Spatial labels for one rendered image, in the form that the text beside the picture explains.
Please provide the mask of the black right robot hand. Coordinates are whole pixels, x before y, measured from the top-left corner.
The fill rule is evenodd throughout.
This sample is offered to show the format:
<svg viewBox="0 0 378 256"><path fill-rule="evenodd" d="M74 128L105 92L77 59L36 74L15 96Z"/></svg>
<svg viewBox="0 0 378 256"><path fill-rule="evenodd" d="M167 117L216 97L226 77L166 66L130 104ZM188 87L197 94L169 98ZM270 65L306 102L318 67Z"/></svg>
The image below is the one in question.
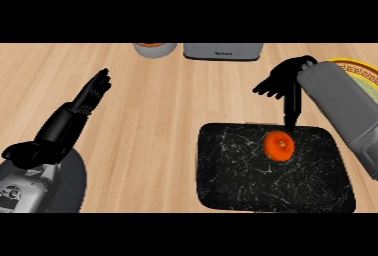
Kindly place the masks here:
<svg viewBox="0 0 378 256"><path fill-rule="evenodd" d="M301 86L297 77L316 63L318 60L310 55L287 59L253 89L259 95L284 99L284 123L288 131L294 130L301 114Z"/></svg>

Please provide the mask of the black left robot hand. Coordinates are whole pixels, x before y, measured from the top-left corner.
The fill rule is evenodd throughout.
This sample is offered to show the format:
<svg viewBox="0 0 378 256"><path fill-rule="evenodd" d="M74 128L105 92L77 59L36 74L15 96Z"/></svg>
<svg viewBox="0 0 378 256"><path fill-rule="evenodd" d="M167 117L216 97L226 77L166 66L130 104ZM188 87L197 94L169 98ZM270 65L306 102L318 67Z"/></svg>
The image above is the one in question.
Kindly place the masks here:
<svg viewBox="0 0 378 256"><path fill-rule="evenodd" d="M11 145L2 157L22 169L55 165L68 155L78 140L89 116L111 88L109 70L102 69L86 83L71 102L53 112L33 141Z"/></svg>

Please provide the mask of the yellow patterned plate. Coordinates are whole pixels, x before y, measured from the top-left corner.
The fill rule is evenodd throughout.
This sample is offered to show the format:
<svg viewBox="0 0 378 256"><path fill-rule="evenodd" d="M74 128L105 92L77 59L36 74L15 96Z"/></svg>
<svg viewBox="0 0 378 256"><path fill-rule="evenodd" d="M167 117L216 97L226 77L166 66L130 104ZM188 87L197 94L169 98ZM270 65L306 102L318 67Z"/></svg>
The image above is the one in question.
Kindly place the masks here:
<svg viewBox="0 0 378 256"><path fill-rule="evenodd" d="M331 58L329 62L334 62L341 67L378 104L378 68L350 58Z"/></svg>

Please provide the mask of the orange squash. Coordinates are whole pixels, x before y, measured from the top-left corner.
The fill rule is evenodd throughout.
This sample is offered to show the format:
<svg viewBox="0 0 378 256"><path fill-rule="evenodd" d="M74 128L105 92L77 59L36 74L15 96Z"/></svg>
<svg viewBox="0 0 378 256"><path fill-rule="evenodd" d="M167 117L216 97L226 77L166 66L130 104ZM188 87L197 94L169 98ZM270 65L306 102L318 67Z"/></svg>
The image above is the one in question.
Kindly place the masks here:
<svg viewBox="0 0 378 256"><path fill-rule="evenodd" d="M294 155L296 143L284 131L272 131L263 140L263 152L267 158L278 162L287 162Z"/></svg>

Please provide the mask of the black marble tray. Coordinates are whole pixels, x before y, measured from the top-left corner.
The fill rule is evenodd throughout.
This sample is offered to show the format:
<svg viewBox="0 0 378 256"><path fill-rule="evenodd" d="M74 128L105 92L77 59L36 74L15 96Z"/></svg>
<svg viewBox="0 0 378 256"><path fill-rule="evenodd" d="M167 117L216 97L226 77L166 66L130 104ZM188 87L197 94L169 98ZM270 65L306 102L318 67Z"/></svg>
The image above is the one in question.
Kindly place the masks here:
<svg viewBox="0 0 378 256"><path fill-rule="evenodd" d="M197 193L213 209L352 213L356 199L329 132L298 126L290 132L294 154L276 162L263 153L263 139L281 125L208 123L200 129Z"/></svg>

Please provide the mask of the grey appliance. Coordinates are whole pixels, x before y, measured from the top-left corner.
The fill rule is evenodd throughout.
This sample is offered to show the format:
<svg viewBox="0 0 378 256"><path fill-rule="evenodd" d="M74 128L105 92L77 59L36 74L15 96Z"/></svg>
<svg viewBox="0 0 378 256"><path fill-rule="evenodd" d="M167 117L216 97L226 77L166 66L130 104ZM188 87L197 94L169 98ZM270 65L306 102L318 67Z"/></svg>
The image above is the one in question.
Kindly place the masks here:
<svg viewBox="0 0 378 256"><path fill-rule="evenodd" d="M263 43L185 43L183 55L194 60L256 61Z"/></svg>

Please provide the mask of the grey cup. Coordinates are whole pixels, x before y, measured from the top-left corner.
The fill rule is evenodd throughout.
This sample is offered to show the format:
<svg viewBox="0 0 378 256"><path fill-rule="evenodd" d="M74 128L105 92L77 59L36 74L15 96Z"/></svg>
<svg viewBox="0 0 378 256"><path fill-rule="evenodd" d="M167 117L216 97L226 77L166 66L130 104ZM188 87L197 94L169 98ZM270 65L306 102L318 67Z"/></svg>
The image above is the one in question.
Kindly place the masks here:
<svg viewBox="0 0 378 256"><path fill-rule="evenodd" d="M167 56L176 49L176 43L133 44L136 52L140 56L157 59Z"/></svg>

